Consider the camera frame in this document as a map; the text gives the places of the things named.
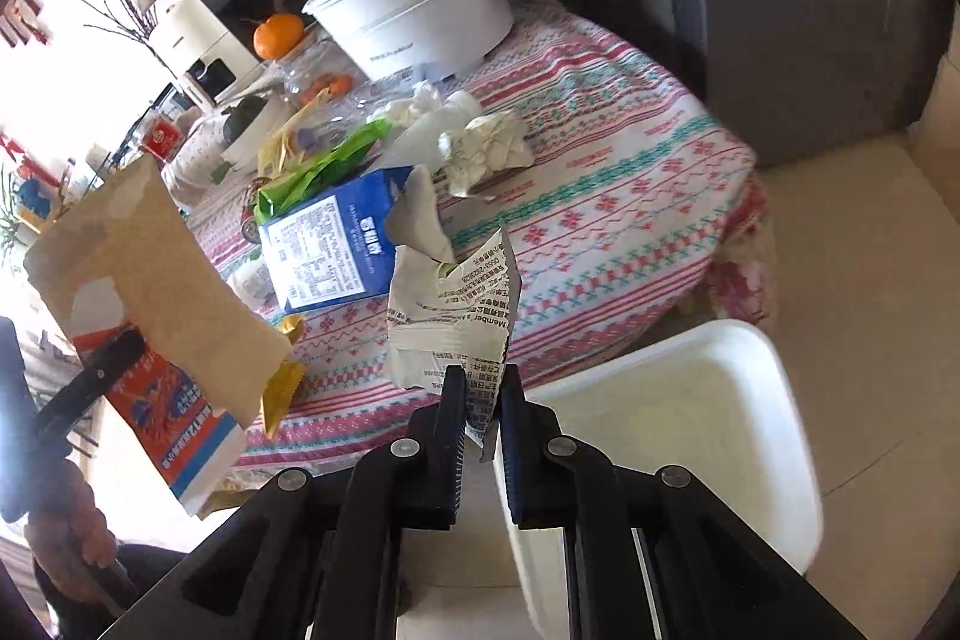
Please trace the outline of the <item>person's left hand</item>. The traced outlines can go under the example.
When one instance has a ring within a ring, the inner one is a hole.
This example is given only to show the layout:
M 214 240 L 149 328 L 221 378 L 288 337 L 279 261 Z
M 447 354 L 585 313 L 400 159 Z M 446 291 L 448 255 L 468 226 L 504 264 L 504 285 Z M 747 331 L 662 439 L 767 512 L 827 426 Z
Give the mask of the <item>person's left hand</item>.
M 65 459 L 57 477 L 55 507 L 29 514 L 26 541 L 39 569 L 65 598 L 99 603 L 98 587 L 89 580 L 86 567 L 107 569 L 116 562 L 116 536 L 96 507 L 82 470 Z

